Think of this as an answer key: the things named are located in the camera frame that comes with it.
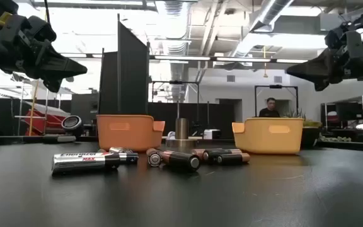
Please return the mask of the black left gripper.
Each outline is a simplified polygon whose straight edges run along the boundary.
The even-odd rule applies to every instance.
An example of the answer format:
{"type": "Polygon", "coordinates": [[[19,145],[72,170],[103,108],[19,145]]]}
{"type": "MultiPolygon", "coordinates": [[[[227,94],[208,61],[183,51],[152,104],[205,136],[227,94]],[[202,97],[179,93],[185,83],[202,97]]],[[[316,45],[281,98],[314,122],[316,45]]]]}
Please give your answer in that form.
{"type": "Polygon", "coordinates": [[[58,93],[62,80],[86,74],[86,66],[58,54],[52,42],[39,41],[30,34],[28,18],[18,14],[19,6],[13,0],[0,0],[0,16],[9,12],[12,16],[0,28],[0,69],[8,74],[24,73],[28,77],[46,79],[43,85],[58,93]]]}

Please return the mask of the silver and black Energizer battery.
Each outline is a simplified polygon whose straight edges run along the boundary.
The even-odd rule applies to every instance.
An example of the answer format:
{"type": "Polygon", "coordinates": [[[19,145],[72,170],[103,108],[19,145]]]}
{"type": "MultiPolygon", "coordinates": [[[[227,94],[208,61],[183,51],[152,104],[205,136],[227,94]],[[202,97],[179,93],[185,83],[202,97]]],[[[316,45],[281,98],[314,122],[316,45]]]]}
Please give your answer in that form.
{"type": "Polygon", "coordinates": [[[138,162],[139,155],[137,153],[112,153],[105,156],[105,159],[116,165],[130,165],[138,162]]]}
{"type": "Polygon", "coordinates": [[[52,158],[52,174],[87,170],[111,170],[120,165],[118,153],[63,153],[52,158]]]}

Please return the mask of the copper and black Duracell battery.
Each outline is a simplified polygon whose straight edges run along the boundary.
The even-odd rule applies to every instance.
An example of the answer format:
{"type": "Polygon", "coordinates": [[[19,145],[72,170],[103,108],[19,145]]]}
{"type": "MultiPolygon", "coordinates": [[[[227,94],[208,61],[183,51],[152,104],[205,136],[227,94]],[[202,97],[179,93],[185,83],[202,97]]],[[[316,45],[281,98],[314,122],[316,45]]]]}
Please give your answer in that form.
{"type": "Polygon", "coordinates": [[[250,155],[246,153],[239,154],[220,154],[216,163],[219,165],[242,165],[250,161],[250,155]]]}
{"type": "Polygon", "coordinates": [[[240,149],[192,149],[192,154],[196,154],[201,161],[209,162],[217,159],[222,154],[240,154],[240,149]]]}
{"type": "Polygon", "coordinates": [[[196,154],[176,151],[160,151],[159,155],[165,165],[183,171],[196,172],[200,168],[200,159],[196,154]]]}
{"type": "Polygon", "coordinates": [[[160,152],[160,150],[154,148],[148,149],[146,151],[147,162],[151,167],[158,167],[161,164],[162,158],[160,152]]]}

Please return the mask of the red and black equipment crate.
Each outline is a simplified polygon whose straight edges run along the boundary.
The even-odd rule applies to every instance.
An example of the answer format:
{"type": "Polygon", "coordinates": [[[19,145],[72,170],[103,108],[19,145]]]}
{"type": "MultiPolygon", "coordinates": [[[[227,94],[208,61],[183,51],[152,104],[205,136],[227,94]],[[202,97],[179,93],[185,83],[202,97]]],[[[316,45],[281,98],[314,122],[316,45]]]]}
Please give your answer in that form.
{"type": "Polygon", "coordinates": [[[42,136],[44,134],[63,134],[64,130],[61,126],[62,121],[70,116],[69,113],[55,107],[35,104],[32,112],[32,102],[23,102],[29,106],[21,121],[26,126],[25,135],[30,132],[30,117],[33,114],[32,120],[32,136],[42,136]]]}

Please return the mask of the green succulent plant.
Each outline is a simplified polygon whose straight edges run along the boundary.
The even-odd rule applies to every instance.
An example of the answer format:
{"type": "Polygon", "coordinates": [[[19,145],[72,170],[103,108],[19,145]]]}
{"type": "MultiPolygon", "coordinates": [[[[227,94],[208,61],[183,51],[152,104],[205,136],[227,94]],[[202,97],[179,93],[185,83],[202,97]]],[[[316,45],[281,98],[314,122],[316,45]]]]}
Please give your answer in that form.
{"type": "Polygon", "coordinates": [[[299,110],[288,110],[282,114],[282,117],[285,118],[300,118],[303,119],[303,127],[315,127],[320,128],[322,123],[319,121],[314,121],[312,119],[307,118],[306,112],[303,112],[301,109],[299,110]]]}

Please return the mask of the black webcam with round lens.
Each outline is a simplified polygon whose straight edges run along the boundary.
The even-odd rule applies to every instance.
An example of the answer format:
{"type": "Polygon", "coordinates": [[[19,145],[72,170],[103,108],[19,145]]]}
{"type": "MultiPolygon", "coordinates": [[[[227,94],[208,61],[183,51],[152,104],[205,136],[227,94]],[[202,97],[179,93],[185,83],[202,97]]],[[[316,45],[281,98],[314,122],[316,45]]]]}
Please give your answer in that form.
{"type": "Polygon", "coordinates": [[[84,131],[84,126],[81,118],[77,115],[70,115],[66,117],[61,126],[64,134],[50,134],[42,138],[45,144],[58,144],[58,143],[72,143],[77,138],[81,137],[84,131]]]}

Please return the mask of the dark plant pot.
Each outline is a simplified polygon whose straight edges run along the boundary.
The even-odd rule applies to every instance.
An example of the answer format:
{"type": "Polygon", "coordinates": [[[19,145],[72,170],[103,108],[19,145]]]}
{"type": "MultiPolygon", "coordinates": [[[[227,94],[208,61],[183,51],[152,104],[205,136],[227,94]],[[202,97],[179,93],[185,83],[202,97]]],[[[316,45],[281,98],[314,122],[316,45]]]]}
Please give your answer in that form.
{"type": "Polygon", "coordinates": [[[315,146],[320,137],[320,128],[303,127],[301,138],[301,149],[308,149],[315,146]]]}

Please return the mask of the person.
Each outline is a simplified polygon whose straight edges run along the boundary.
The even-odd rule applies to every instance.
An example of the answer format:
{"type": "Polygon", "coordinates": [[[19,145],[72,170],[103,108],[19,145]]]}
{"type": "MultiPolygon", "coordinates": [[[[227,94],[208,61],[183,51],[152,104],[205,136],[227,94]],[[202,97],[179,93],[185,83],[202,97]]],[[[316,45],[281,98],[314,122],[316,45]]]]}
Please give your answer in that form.
{"type": "Polygon", "coordinates": [[[275,98],[268,98],[267,99],[267,107],[263,108],[259,112],[259,117],[280,117],[279,112],[275,109],[275,98]]]}

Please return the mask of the black partition panel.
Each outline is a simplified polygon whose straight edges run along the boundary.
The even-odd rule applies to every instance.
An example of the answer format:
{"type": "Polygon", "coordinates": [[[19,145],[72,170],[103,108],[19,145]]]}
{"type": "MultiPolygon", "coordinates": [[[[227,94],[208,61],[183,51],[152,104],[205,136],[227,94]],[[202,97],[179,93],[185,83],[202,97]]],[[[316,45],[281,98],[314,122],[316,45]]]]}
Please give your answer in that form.
{"type": "Polygon", "coordinates": [[[102,52],[98,114],[146,115],[149,44],[117,21],[117,50],[102,52]]]}

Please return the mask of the yellow left gripper tag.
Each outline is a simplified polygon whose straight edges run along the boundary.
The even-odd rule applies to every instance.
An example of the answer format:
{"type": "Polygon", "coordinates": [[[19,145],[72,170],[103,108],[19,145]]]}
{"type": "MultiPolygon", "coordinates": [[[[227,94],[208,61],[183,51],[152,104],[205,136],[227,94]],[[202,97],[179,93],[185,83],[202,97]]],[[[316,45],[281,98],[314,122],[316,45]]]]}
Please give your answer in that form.
{"type": "Polygon", "coordinates": [[[2,15],[0,16],[0,28],[2,28],[5,24],[6,24],[6,22],[7,22],[7,20],[10,18],[12,16],[12,14],[11,13],[9,13],[9,12],[3,12],[2,13],[2,15]]]}

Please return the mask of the yellow plastic bin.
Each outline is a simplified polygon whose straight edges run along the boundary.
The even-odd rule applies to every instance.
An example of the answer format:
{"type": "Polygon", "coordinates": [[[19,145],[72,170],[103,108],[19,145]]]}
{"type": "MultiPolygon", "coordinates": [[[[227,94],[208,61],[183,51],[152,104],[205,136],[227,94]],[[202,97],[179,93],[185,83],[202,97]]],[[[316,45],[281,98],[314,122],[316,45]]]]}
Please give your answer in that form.
{"type": "Polygon", "coordinates": [[[301,149],[302,118],[252,117],[233,122],[235,146],[254,154],[297,154],[301,149]]]}

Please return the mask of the orange plastic bin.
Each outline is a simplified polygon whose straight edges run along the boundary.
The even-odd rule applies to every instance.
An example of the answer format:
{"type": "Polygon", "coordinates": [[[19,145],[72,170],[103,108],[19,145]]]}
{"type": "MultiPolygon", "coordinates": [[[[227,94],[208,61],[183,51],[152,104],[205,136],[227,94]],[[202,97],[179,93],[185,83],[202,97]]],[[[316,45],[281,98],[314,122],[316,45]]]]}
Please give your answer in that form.
{"type": "Polygon", "coordinates": [[[101,149],[112,147],[146,152],[162,143],[165,121],[150,115],[97,115],[98,142],[101,149]]]}

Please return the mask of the white box device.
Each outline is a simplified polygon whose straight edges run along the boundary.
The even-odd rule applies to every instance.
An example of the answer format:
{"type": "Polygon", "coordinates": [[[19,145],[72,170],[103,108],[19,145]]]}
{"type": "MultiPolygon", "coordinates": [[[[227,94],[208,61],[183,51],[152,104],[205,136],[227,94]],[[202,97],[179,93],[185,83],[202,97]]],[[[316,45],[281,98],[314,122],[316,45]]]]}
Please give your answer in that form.
{"type": "Polygon", "coordinates": [[[213,140],[221,137],[221,130],[219,129],[205,129],[203,132],[203,139],[213,140]]]}

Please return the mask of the round wooden disc base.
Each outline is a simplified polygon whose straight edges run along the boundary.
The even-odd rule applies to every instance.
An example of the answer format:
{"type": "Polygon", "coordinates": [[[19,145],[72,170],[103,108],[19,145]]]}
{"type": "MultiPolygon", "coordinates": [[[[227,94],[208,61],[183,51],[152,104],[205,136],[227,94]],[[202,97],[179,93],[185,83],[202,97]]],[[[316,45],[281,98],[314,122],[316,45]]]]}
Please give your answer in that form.
{"type": "Polygon", "coordinates": [[[165,145],[171,148],[195,148],[198,141],[196,139],[167,139],[165,145]]]}

